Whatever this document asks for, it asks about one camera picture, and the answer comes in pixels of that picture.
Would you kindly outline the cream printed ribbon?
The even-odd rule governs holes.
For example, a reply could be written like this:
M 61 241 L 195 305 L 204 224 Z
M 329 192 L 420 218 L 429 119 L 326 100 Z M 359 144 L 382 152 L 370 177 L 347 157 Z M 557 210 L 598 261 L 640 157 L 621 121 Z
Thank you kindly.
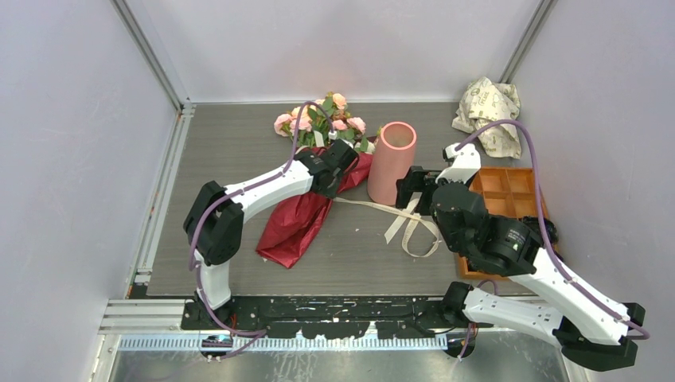
M 384 233 L 384 239 L 386 244 L 390 244 L 394 236 L 398 233 L 401 228 L 404 228 L 404 234 L 401 239 L 401 248 L 409 256 L 415 259 L 424 259 L 433 255 L 439 248 L 441 243 L 441 234 L 435 223 L 429 220 L 425 220 L 422 216 L 415 212 L 416 207 L 418 206 L 420 199 L 413 198 L 411 199 L 407 206 L 403 209 L 398 209 L 392 206 L 382 205 L 370 201 L 352 201 L 341 197 L 336 197 L 334 199 L 337 203 L 344 203 L 350 205 L 360 205 L 365 206 L 371 209 L 375 209 L 381 212 L 386 212 L 396 216 L 396 219 L 389 225 L 388 229 Z M 433 236 L 433 241 L 430 244 L 430 247 L 422 255 L 416 254 L 409 249 L 410 240 L 415 233 L 416 229 L 422 226 Z

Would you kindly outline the pink artificial flower bouquet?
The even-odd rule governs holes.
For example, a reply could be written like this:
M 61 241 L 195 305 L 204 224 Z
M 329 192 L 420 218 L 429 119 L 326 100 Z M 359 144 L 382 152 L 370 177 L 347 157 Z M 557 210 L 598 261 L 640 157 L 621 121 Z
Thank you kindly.
M 337 131 L 337 139 L 350 144 L 356 151 L 373 154 L 375 139 L 366 137 L 366 123 L 349 110 L 347 99 L 340 93 L 329 92 L 308 106 L 298 106 L 279 115 L 273 123 L 276 134 L 288 137 L 297 147 L 315 147 L 313 131 Z

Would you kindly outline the dark red wrapping paper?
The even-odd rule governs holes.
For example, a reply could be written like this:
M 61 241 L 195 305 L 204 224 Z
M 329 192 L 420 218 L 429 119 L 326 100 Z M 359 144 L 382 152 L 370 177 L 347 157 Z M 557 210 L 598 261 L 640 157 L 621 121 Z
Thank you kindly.
M 286 269 L 292 268 L 319 234 L 334 200 L 307 193 L 279 202 L 267 219 L 256 253 Z

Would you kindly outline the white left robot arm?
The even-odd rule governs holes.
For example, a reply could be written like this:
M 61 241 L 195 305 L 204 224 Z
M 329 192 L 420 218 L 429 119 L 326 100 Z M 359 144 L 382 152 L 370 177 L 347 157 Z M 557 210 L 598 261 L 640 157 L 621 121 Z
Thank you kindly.
M 259 212 L 292 197 L 307 193 L 336 197 L 358 158 L 350 144 L 338 139 L 321 153 L 301 149 L 289 162 L 248 181 L 203 184 L 183 229 L 190 246 L 189 266 L 198 270 L 197 296 L 204 304 L 204 322 L 220 329 L 231 321 L 229 268 L 240 249 L 244 225 Z

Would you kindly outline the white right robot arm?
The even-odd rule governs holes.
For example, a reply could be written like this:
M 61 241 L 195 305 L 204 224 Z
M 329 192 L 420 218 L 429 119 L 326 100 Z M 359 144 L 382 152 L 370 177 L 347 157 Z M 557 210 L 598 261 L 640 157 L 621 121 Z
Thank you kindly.
M 510 328 L 553 345 L 568 360 L 596 372 L 634 365 L 638 345 L 630 331 L 645 309 L 616 302 L 548 253 L 531 217 L 491 214 L 468 182 L 447 181 L 436 171 L 412 166 L 396 182 L 396 206 L 420 193 L 418 212 L 435 222 L 448 248 L 479 271 L 527 287 L 540 305 L 514 301 L 468 283 L 453 282 L 440 309 L 454 327 L 484 323 Z

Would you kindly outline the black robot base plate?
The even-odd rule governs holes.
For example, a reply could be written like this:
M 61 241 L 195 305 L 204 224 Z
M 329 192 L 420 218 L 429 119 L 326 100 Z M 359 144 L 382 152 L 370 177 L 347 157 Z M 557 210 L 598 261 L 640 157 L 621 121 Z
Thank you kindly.
M 379 339 L 430 338 L 465 324 L 449 322 L 440 297 L 236 296 L 215 310 L 233 329 L 264 330 L 268 338 L 360 338 L 370 326 Z

